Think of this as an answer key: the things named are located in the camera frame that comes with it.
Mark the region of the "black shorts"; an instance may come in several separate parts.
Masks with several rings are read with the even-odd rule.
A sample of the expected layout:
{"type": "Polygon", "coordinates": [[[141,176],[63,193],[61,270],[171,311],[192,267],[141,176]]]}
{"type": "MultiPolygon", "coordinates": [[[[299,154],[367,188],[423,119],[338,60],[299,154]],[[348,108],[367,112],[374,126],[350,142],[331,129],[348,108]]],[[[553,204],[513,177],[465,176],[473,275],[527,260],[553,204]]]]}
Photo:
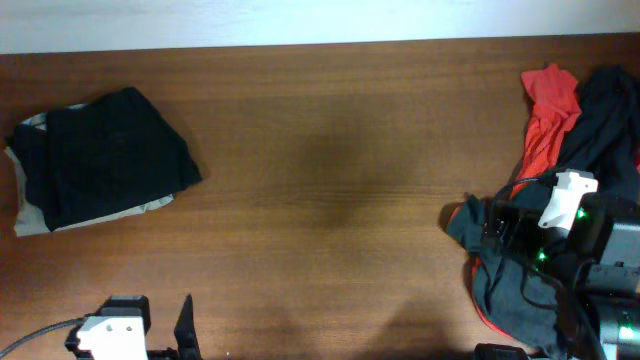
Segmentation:
{"type": "Polygon", "coordinates": [[[118,194],[154,200],[203,179],[186,141],[134,87],[44,113],[49,168],[65,205],[118,194]]]}

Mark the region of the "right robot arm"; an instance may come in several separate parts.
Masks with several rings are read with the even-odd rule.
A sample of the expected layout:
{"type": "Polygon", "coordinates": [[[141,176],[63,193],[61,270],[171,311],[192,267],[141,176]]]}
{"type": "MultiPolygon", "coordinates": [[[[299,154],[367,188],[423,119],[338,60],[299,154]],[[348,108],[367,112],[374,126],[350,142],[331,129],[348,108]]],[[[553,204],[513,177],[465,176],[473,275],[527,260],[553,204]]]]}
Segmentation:
{"type": "Polygon", "coordinates": [[[639,206],[594,191],[470,199],[448,226],[490,326],[550,359],[639,356],[639,206]]]}

